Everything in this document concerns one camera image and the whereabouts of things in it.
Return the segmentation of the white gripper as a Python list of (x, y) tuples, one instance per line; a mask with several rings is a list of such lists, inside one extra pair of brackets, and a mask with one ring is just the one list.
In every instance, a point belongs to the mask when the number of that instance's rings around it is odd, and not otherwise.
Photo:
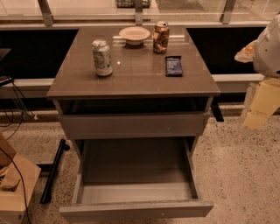
[[(252, 62), (255, 46), (256, 41), (251, 41), (234, 56), (234, 59), (242, 63)], [(239, 131), (247, 136), (255, 134), (279, 108), (279, 79), (269, 78), (259, 84), (251, 83), (246, 92)]]

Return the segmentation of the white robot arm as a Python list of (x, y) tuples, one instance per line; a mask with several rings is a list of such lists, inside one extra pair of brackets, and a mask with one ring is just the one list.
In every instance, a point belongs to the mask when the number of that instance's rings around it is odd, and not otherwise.
[(264, 76), (257, 84), (249, 84), (240, 117), (239, 131), (243, 135), (253, 135), (280, 108), (280, 14), (234, 59), (252, 62), (254, 70)]

